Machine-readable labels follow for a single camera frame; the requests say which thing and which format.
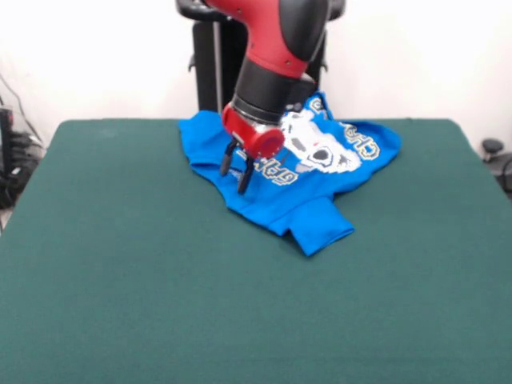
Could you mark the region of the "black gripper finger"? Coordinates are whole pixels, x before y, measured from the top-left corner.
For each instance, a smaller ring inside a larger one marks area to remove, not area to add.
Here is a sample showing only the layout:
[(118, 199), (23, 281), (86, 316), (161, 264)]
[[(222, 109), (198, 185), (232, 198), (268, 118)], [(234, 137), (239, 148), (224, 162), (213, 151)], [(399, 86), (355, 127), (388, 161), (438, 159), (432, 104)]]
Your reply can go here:
[(228, 174), (230, 167), (231, 167), (232, 160), (233, 160), (233, 153), (237, 147), (238, 147), (238, 141), (235, 138), (233, 138), (225, 149), (225, 152), (224, 152), (224, 155), (222, 158), (222, 163), (219, 168), (219, 173), (222, 177), (225, 177)]
[(247, 190), (248, 185), (250, 184), (250, 180), (252, 174), (254, 172), (254, 159), (250, 156), (246, 159), (246, 168), (243, 172), (242, 176), (238, 180), (237, 193), (240, 195), (244, 195)]

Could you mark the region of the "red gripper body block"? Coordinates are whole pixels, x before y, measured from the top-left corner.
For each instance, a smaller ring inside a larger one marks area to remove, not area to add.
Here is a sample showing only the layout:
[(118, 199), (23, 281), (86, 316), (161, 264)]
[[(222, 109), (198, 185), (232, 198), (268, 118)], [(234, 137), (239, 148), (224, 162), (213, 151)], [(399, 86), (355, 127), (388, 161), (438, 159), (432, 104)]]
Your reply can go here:
[(222, 111), (222, 124), (252, 158), (272, 158), (284, 146), (284, 134), (278, 126), (268, 126), (243, 117), (229, 103)]

